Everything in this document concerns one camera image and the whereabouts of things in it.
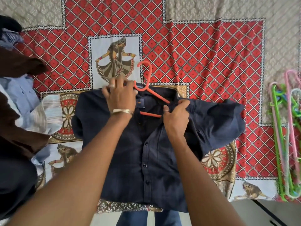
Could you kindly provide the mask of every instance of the white bracelet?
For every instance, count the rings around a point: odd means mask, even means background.
[[[115,113],[119,113],[119,112],[131,114],[131,115],[134,114],[134,111],[131,111],[131,110],[129,110],[129,109],[119,109],[119,108],[113,109],[113,112],[111,112],[111,114],[115,114]]]

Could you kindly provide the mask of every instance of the blue jeans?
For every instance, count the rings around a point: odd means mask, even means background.
[[[116,226],[146,226],[148,211],[122,212]],[[163,210],[155,213],[155,226],[182,226],[179,212]]]

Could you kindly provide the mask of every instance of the hand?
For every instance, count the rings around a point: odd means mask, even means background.
[[[169,112],[167,105],[163,107],[163,123],[169,140],[184,136],[189,118],[189,113],[186,111],[186,108],[189,104],[189,100],[179,100],[179,104],[172,113]]]
[[[135,110],[138,91],[134,90],[133,87],[134,81],[128,81],[121,75],[117,78],[111,78],[109,86],[102,88],[102,93],[107,99],[110,112],[114,109]]]

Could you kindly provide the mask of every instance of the dark button-up shirt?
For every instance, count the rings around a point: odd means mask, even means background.
[[[171,103],[178,104],[174,89],[151,87]],[[165,102],[147,91],[139,92],[138,106],[115,149],[101,198],[116,202],[138,202],[187,212],[176,158],[162,118],[141,115],[139,111],[163,114]],[[240,113],[243,105],[190,99],[186,109],[189,124],[185,132],[190,149],[199,160],[210,150],[223,147],[245,129]],[[110,117],[101,90],[80,94],[72,118],[74,135],[83,140],[83,148],[105,126]]]

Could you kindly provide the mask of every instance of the floor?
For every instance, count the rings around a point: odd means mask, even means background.
[[[279,217],[287,226],[299,226],[301,223],[301,205],[294,203],[279,203],[260,201],[266,208]],[[251,200],[234,201],[232,205],[245,221],[247,226],[272,226],[271,218]],[[115,226],[121,213],[104,213],[95,215],[90,226]],[[191,226],[188,213],[180,213],[183,226]],[[154,213],[148,214],[148,226],[155,225]]]

